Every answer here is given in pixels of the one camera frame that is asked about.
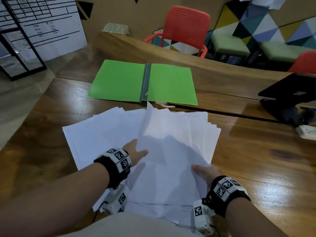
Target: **computer monitor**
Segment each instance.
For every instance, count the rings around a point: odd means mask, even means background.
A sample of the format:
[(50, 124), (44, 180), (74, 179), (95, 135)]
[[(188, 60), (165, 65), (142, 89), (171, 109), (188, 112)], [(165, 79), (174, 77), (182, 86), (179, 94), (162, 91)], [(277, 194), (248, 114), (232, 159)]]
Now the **computer monitor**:
[(263, 107), (281, 122), (295, 126), (306, 124), (295, 107), (316, 100), (316, 76), (293, 73), (258, 93)]

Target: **green cushion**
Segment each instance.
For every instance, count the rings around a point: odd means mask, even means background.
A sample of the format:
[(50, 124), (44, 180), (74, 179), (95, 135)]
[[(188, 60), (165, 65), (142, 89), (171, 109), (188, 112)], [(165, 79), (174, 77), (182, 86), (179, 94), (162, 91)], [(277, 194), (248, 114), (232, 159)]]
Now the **green cushion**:
[(294, 63), (298, 56), (310, 48), (287, 45), (282, 42), (259, 42), (263, 53), (272, 61)]
[(213, 33), (211, 39), (216, 52), (245, 56), (250, 54), (250, 51), (239, 37)]

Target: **person's clothing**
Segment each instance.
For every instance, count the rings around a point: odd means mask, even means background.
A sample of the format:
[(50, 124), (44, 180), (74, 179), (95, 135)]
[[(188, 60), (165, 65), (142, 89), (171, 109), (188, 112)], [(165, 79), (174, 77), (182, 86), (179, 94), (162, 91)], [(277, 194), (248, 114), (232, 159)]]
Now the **person's clothing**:
[(180, 228), (164, 219), (131, 213), (117, 213), (85, 229), (60, 237), (197, 237), (189, 228)]

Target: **wooden desk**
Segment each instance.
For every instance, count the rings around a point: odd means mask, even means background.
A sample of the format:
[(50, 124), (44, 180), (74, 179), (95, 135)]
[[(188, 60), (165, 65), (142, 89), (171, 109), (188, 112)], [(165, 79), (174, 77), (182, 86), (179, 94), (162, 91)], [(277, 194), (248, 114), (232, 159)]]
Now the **wooden desk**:
[[(91, 83), (55, 78), (22, 126), (0, 152), (0, 202), (76, 171), (62, 126), (119, 106), (138, 103), (88, 99)], [(316, 233), (316, 146), (278, 123), (209, 114), (222, 129), (213, 157), (236, 178), (252, 202), (290, 237)], [(90, 211), (74, 227), (91, 224)], [(223, 220), (215, 219), (222, 236)]]
[[(105, 59), (132, 63), (163, 63), (189, 67), (199, 106), (207, 111), (275, 120), (257, 94), (290, 73), (250, 69), (166, 50), (130, 37), (101, 32), (78, 51), (57, 77), (93, 82)], [(316, 102), (308, 105), (314, 107)]]

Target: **green cushioned stool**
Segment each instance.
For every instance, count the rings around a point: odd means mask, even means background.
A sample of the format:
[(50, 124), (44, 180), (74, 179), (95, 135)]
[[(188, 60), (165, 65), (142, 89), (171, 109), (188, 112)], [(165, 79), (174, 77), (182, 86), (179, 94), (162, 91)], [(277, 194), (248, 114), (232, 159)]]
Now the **green cushioned stool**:
[(288, 71), (298, 56), (310, 48), (302, 46), (287, 45), (282, 42), (259, 42), (245, 65), (252, 63), (255, 66), (248, 66), (273, 71)]
[(241, 65), (250, 51), (239, 37), (213, 33), (208, 47), (213, 60), (233, 65)]

